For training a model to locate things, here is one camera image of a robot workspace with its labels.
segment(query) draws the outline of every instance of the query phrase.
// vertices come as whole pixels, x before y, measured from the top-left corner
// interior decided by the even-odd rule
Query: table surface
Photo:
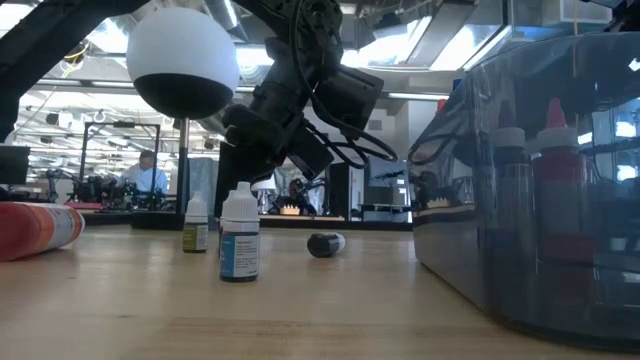
[[[229,284],[180,233],[90,228],[0,264],[0,358],[637,359],[494,324],[420,265],[411,233],[343,233],[314,259],[311,231],[263,230],[260,278]]]

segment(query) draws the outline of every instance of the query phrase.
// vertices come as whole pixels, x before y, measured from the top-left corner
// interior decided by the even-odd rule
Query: ceiling
[[[532,4],[543,1],[546,0],[516,1],[513,12],[524,14],[519,16],[526,19],[525,25],[531,28],[553,28],[554,24],[536,23],[541,15],[531,15],[539,10]],[[9,0],[0,6],[0,36],[26,16],[34,4],[37,1]],[[343,64],[382,78],[386,92],[447,94],[453,80],[464,76],[464,69],[482,56],[490,56],[491,51],[497,51],[516,33],[504,24],[503,0],[347,0],[340,4],[344,13],[341,37],[346,49]],[[128,35],[137,22],[159,8],[173,6],[202,11],[223,25],[230,21],[231,13],[224,0],[152,0],[132,14],[105,20],[87,37],[86,57],[80,64],[72,66],[61,61],[45,77],[49,82],[43,80],[21,99],[17,136],[11,140],[32,147],[34,175],[39,169],[51,166],[77,172],[77,149],[82,146],[84,123],[88,121],[126,120],[160,125],[161,165],[165,170],[175,167],[172,155],[178,151],[178,133],[171,119],[157,113],[136,94],[124,56]],[[237,45],[241,86],[251,89],[260,84],[272,64],[263,45],[271,31],[250,13],[235,5],[232,8],[239,26],[229,33]],[[372,27],[382,15],[389,13],[397,13],[406,25],[400,27],[401,33],[375,40]],[[510,37],[501,35],[506,29],[511,29]],[[530,31],[528,35],[535,37],[539,33]],[[62,78],[83,82],[62,86],[51,81]],[[86,87],[85,80],[90,80],[93,86]],[[250,100],[250,90],[234,97],[235,103],[248,104]],[[380,100],[374,116],[392,121],[406,101]],[[56,116],[57,125],[47,123],[47,117],[52,121]],[[207,130],[224,132],[215,117],[209,120],[204,123]],[[205,127],[191,122],[191,152],[216,157],[215,149],[223,137]],[[334,131],[330,127],[322,128]],[[155,140],[151,130],[140,126],[91,130],[93,138],[87,146],[91,171],[119,173],[134,164],[141,149],[153,149]],[[205,149],[207,139],[216,145],[214,150]]]

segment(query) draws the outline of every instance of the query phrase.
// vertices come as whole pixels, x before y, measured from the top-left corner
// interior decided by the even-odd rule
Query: person
[[[118,179],[118,185],[122,185],[125,181],[135,182],[139,191],[151,192],[154,160],[155,153],[153,151],[145,150],[140,153],[140,163],[123,172]],[[163,194],[167,194],[169,192],[167,185],[167,174],[160,169],[156,169],[156,189],[160,189]]]

